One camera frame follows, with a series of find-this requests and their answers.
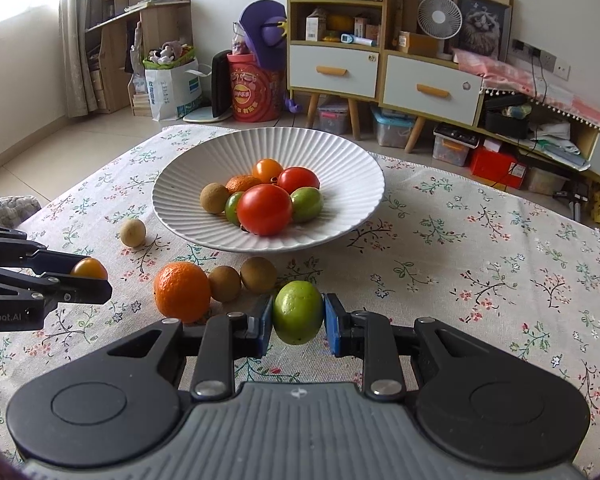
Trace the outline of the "yellow orange small tomato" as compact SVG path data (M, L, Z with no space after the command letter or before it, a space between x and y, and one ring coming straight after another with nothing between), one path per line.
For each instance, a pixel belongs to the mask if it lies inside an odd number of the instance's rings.
M79 278L96 278L96 280L106 280L108 272L104 265L95 258L81 259L71 270L71 275Z

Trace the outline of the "large orange mandarin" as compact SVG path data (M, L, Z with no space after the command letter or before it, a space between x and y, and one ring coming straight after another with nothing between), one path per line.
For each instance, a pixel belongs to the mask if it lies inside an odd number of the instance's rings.
M208 276L196 264L169 263L154 279L154 300L166 318L177 318L187 324L198 322L210 309Z

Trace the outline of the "brown longan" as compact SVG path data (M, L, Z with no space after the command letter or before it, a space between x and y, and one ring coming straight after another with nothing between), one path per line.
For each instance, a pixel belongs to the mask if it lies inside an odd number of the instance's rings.
M240 277L246 289L253 294L262 295L274 288L277 270L267 258L251 257L242 264Z
M242 280L231 266L217 266L208 276L211 297L215 301L227 304L237 299L242 291Z
M221 183L207 184L200 192L199 203L209 214L220 214L230 198L230 191Z

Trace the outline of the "green tomato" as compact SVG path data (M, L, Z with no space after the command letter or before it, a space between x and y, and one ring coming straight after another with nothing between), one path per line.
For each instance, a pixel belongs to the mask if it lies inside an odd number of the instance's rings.
M228 198L228 200L225 203L224 216L226 220L231 224L234 224L234 226L240 226L240 221L238 219L237 214L237 207L243 195L243 192L235 192Z
M323 297L313 284L289 282L274 300L272 319L277 337L293 346L306 344L321 329L323 310Z

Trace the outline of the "big red tomato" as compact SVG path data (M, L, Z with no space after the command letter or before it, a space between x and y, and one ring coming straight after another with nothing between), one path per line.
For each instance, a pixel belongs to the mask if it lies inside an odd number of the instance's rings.
M237 207L240 225L257 236L273 236L291 222L289 194L272 184L259 184L244 193Z

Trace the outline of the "beige longan far left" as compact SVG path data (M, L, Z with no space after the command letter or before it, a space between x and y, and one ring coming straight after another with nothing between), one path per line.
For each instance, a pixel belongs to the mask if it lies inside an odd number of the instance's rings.
M125 247L135 248L142 246L146 238L146 226L140 219L134 218L123 222L119 238Z

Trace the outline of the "floral tablecloth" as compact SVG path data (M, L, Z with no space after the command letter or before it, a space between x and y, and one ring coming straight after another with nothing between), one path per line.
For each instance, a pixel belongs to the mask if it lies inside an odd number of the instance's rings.
M62 252L94 257L111 299L68 304L40 330L0 333L0 453L17 454L6 406L25 382L155 322L152 281L167 263L237 268L240 255L173 235L156 218L151 191L176 156L216 137L171 127L138 144L56 198L24 225ZM546 368L585 398L591 428L576 462L600 474L600 232L537 204L448 172L381 157L386 192L370 220L339 240L273 257L281 283L308 281L348 310L372 310L408 325L423 315ZM146 226L125 247L126 220Z

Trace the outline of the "small mandarin in plate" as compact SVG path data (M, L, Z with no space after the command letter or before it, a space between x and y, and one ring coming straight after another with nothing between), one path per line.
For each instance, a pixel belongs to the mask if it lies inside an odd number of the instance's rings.
M226 182L226 189L230 194L237 192L246 192L250 188L261 184L261 180L257 177L253 177L251 174L242 174L241 176L231 177Z

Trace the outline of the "white paper shopping bag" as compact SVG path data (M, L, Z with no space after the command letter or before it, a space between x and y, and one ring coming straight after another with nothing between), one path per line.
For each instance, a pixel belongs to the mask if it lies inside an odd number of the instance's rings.
M149 52L143 66L153 120L178 120L200 105L202 80L211 68L199 64L192 46L166 42Z

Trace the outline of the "orange tomato in plate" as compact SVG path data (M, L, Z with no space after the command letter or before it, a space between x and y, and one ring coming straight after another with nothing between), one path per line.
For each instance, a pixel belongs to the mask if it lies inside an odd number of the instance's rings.
M252 167L251 174L261 183L275 183L279 175L284 171L284 167L275 159L262 158Z

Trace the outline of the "red box on floor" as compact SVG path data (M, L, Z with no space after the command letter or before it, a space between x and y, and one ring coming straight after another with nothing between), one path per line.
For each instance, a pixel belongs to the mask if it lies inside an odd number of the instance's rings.
M474 177L508 188L521 188L527 172L527 166L518 162L515 156L490 151L484 146L472 153L469 168Z

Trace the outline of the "grey curtain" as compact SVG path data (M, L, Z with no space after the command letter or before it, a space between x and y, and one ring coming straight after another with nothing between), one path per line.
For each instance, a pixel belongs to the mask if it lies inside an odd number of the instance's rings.
M59 30L69 118L87 116L97 108L86 54L86 29L90 19L91 0L60 0Z

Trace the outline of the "clear storage bin left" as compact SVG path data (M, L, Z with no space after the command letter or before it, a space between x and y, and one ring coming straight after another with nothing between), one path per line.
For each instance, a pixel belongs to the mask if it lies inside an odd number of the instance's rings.
M350 130L349 103L343 99L327 100L317 107L320 129L342 136Z

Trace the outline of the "pink cloth on shelf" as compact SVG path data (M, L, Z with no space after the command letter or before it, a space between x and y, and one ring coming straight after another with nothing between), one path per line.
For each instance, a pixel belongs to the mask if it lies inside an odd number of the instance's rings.
M493 58L460 49L455 49L453 56L460 70L482 77L487 89L525 94L529 98L575 118L583 119L594 128L600 129L600 110L559 84L550 84L539 66L533 65L532 71L528 72Z

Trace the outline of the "wooden cabinet white drawers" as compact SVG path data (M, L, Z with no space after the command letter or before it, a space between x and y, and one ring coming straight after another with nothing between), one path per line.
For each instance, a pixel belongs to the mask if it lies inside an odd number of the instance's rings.
M382 0L376 48L290 40L289 87L474 128L486 90L483 78L463 72L457 62L393 50L393 9L398 1ZM600 0L515 0L510 38L569 65L568 77L539 68L550 84L559 84L600 110ZM593 138L584 151L586 166L600 177L600 129L580 121L590 127Z

